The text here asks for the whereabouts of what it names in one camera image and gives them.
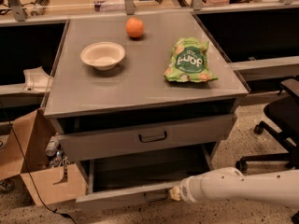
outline floor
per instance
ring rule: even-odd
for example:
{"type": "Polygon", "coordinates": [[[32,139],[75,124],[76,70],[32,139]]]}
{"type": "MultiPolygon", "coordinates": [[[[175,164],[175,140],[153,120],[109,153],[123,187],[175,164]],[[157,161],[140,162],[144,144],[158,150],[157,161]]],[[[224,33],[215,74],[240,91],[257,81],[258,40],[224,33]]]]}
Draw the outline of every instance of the floor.
{"type": "MultiPolygon", "coordinates": [[[[236,110],[237,122],[227,140],[221,141],[212,160],[214,168],[232,167],[242,155],[280,152],[281,147],[264,132],[253,133],[254,126],[267,119],[263,107],[277,99],[276,93],[251,95],[241,101],[236,110]]],[[[4,142],[6,135],[0,135],[4,142]]],[[[283,163],[250,164],[245,175],[269,173],[284,170],[283,163]]],[[[200,202],[187,204],[166,200],[157,203],[128,206],[116,210],[83,212],[75,201],[53,204],[49,208],[58,213],[67,213],[73,218],[63,218],[44,207],[35,206],[19,177],[13,177],[16,188],[10,193],[0,194],[0,223],[82,223],[82,224],[123,224],[123,223],[197,223],[197,224],[251,224],[292,223],[291,217],[298,211],[287,207],[256,203],[253,201],[234,200],[223,202],[200,202]]]]}

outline drawer handle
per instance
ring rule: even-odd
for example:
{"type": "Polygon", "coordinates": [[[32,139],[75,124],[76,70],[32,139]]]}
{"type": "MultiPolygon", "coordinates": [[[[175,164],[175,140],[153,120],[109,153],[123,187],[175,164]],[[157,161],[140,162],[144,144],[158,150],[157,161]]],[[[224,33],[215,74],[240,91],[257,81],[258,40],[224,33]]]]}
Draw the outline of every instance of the drawer handle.
{"type": "Polygon", "coordinates": [[[165,140],[167,138],[167,132],[164,131],[163,135],[158,136],[158,135],[154,135],[154,136],[142,136],[141,134],[138,136],[140,142],[142,143],[150,143],[150,142],[156,142],[156,141],[161,141],[161,140],[165,140]]]}
{"type": "Polygon", "coordinates": [[[143,195],[143,197],[144,197],[144,200],[145,200],[147,203],[159,202],[159,201],[164,201],[164,200],[168,199],[168,197],[169,197],[169,192],[168,192],[168,190],[166,189],[166,190],[165,190],[165,194],[164,194],[163,197],[161,197],[161,198],[154,198],[154,199],[149,199],[148,196],[147,196],[147,193],[145,192],[144,195],[143,195]]]}

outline open cardboard box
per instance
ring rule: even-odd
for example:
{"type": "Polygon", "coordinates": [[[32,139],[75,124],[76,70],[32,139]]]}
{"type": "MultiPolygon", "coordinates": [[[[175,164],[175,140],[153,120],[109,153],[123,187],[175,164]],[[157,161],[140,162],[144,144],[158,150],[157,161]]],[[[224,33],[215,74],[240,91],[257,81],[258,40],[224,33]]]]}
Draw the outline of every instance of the open cardboard box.
{"type": "Polygon", "coordinates": [[[42,205],[36,188],[44,204],[60,203],[86,195],[87,183],[76,164],[65,166],[66,178],[63,166],[47,168],[49,158],[45,148],[55,133],[42,110],[38,109],[14,121],[7,144],[0,153],[0,180],[21,175],[36,205],[42,205]]]}

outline closed drawer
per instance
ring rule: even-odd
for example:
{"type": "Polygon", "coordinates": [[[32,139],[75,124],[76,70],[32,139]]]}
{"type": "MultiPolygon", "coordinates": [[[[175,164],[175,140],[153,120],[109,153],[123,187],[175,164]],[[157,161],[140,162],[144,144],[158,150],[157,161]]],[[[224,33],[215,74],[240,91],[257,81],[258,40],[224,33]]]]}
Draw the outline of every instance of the closed drawer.
{"type": "Polygon", "coordinates": [[[97,211],[163,201],[190,175],[209,171],[205,147],[175,147],[88,161],[89,194],[77,198],[83,210],[97,211]]]}
{"type": "Polygon", "coordinates": [[[59,136],[71,161],[94,160],[131,153],[203,144],[225,139],[232,130],[234,114],[200,119],[139,125],[59,136]]]}

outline orange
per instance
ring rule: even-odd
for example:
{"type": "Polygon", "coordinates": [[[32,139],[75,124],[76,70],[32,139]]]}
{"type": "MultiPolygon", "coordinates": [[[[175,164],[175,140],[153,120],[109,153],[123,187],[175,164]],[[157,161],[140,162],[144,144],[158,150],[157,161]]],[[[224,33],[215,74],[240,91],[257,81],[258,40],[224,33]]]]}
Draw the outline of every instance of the orange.
{"type": "Polygon", "coordinates": [[[139,38],[143,35],[143,21],[138,18],[132,17],[127,21],[125,30],[131,38],[139,38]]]}

